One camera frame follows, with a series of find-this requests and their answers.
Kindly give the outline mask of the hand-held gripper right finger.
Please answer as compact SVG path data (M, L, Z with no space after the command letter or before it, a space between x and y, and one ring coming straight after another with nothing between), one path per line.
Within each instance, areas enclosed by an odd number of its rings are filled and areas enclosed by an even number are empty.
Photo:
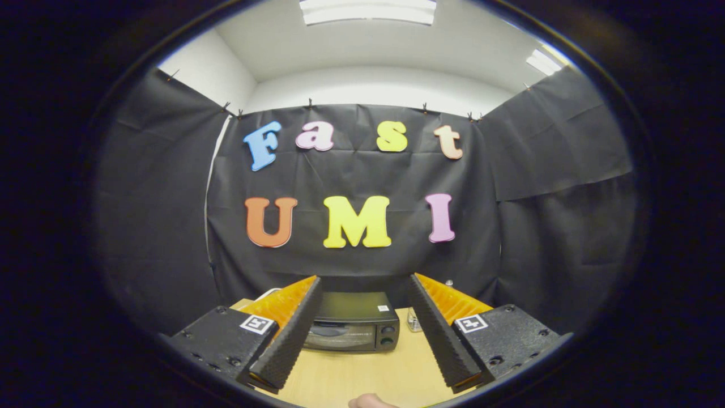
M407 297L446 386L454 393L505 381L572 337L514 304L490 307L460 290L414 273Z

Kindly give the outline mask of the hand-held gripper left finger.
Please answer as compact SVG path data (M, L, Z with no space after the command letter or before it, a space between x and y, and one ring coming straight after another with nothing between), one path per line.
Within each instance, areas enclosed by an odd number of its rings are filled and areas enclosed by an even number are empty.
M279 393L295 366L323 297L313 275L242 308L219 307L167 342L194 364L251 388Z

